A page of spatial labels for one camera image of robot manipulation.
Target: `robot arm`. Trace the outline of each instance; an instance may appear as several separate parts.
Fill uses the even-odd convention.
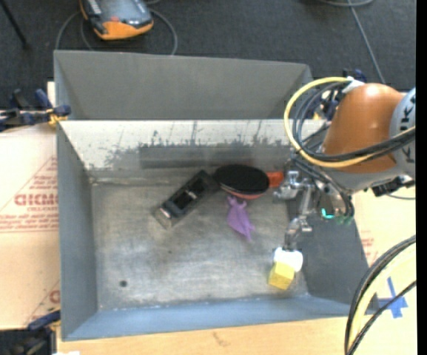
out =
[[[302,138],[307,118],[324,124]],[[284,249],[312,230],[309,215],[346,222],[355,192],[381,196],[415,181],[415,88],[403,94],[353,78],[318,79],[292,96],[284,125],[294,151],[275,199],[296,202]]]

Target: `purple cloth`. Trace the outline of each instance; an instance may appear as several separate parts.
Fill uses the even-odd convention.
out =
[[[230,225],[238,233],[244,235],[248,240],[251,240],[251,231],[255,229],[254,225],[249,221],[249,215],[246,211],[246,201],[239,203],[235,196],[227,197],[229,211],[226,218]]]

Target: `blue clamp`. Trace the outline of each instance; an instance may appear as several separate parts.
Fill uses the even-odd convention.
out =
[[[54,107],[42,89],[36,90],[35,97],[36,104],[29,104],[21,90],[16,89],[10,97],[10,108],[0,113],[0,132],[42,123],[55,126],[72,112],[69,105]]]

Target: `black carpet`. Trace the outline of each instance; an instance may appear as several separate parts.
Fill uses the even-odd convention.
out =
[[[32,98],[36,89],[46,87],[53,77],[56,46],[158,54],[171,53],[174,48],[168,24],[156,14],[154,27],[145,35],[106,43],[81,22],[81,15],[76,15],[77,0],[4,1],[28,47],[22,46],[0,4],[3,108],[7,108],[16,88]],[[370,82],[388,84],[400,91],[414,87],[417,0],[373,0],[354,8],[343,6],[348,0],[329,1],[332,3],[160,0],[150,7],[175,29],[178,55],[298,62],[308,64],[315,78],[341,76],[344,69],[358,68]],[[366,0],[349,1],[357,4]],[[11,172],[10,159],[7,171]],[[24,333],[0,333],[0,351],[23,337]]]

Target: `black cord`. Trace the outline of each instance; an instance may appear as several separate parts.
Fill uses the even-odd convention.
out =
[[[379,64],[377,63],[376,57],[374,56],[371,45],[369,44],[368,37],[366,36],[366,33],[363,29],[363,25],[361,25],[360,19],[358,18],[358,15],[357,15],[356,10],[355,10],[356,7],[362,7],[364,5],[370,4],[374,0],[364,0],[364,1],[359,1],[359,2],[355,2],[355,3],[352,2],[351,0],[346,0],[346,3],[339,3],[339,2],[335,2],[335,1],[329,1],[329,0],[315,0],[315,1],[319,1],[321,3],[331,5],[333,7],[349,8],[352,11],[352,15],[354,17],[354,20],[356,21],[356,24],[358,25],[358,29],[360,30],[361,36],[363,37],[363,40],[365,41],[366,49],[368,50],[368,53],[371,56],[371,61],[373,63],[374,68],[376,69],[376,72],[379,76],[379,79],[380,79],[381,83],[386,84],[386,81],[385,81],[383,74],[380,70]]]
[[[382,254],[369,268],[366,274],[363,276],[362,280],[356,292],[354,293],[352,304],[350,305],[348,320],[346,322],[346,330],[345,330],[345,353],[349,349],[349,341],[352,329],[352,323],[354,321],[354,316],[356,314],[357,306],[360,304],[363,295],[369,289],[372,282],[376,279],[376,277],[380,274],[380,272],[400,253],[402,253],[409,246],[415,244],[417,242],[417,236],[412,235],[410,238],[403,240],[395,246],[392,246],[388,251]]]
[[[412,283],[407,285],[400,293],[396,294],[396,296],[392,297],[386,304],[381,306],[376,313],[374,313],[371,318],[368,320],[368,322],[363,326],[363,328],[360,330],[360,332],[357,334],[356,338],[354,339],[352,345],[349,348],[349,351],[346,352],[346,355],[353,355],[354,352],[357,350],[359,344],[363,340],[364,336],[368,332],[368,330],[372,327],[374,322],[376,322],[377,318],[393,303],[398,301],[401,297],[403,297],[405,294],[410,292],[415,286],[417,285],[417,281],[414,280]]]

